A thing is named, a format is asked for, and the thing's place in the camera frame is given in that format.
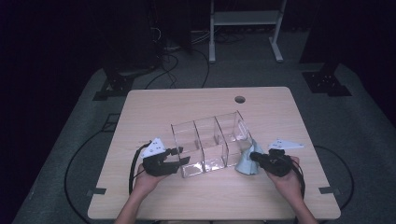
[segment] white tag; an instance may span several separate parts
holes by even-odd
[[[165,146],[160,138],[155,138],[151,144],[146,148],[146,150],[142,153],[141,157],[146,158],[150,156],[154,156],[160,153],[165,152]]]
[[[304,147],[303,144],[301,143],[294,143],[282,139],[276,139],[275,142],[271,143],[269,148],[274,148],[274,149],[288,149],[288,148],[298,148],[298,147]]]

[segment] hand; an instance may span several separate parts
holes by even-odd
[[[299,164],[299,158],[290,156],[291,159]],[[277,191],[288,201],[289,203],[296,203],[303,200],[301,195],[301,185],[297,177],[297,174],[291,170],[287,175],[279,177],[271,173],[266,172],[268,177],[274,182]]]
[[[144,198],[146,198],[157,187],[161,180],[167,177],[167,175],[149,175],[146,173],[146,171],[144,171],[142,164],[139,165],[137,173],[139,175],[136,177],[133,193],[141,195]]]

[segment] transparent compartment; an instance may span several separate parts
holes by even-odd
[[[183,177],[234,166],[241,153],[252,146],[252,139],[238,111],[173,125],[179,158],[190,157],[181,166]]]

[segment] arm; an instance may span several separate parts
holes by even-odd
[[[291,158],[299,163],[298,158]],[[279,191],[283,198],[290,204],[300,223],[318,223],[304,202],[303,196],[301,195],[300,181],[294,171],[290,171],[290,173],[283,177],[278,177],[268,172],[267,175],[274,182],[277,191]]]
[[[140,174],[144,170],[142,164],[139,165],[137,173]],[[166,178],[163,176],[152,176],[146,172],[142,172],[136,177],[134,190],[128,198],[128,201],[122,207],[117,219],[116,224],[133,224],[136,220],[137,210],[143,200],[157,187],[158,183]]]

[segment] person's left hand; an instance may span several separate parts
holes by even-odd
[[[142,164],[139,165],[139,168],[137,169],[137,173],[139,175],[136,177],[133,193],[138,193],[143,197],[147,197],[153,190],[155,190],[158,183],[160,183],[160,181],[162,181],[168,176],[168,175],[161,175],[161,176],[149,175],[148,173],[146,173],[146,171],[144,171]]]

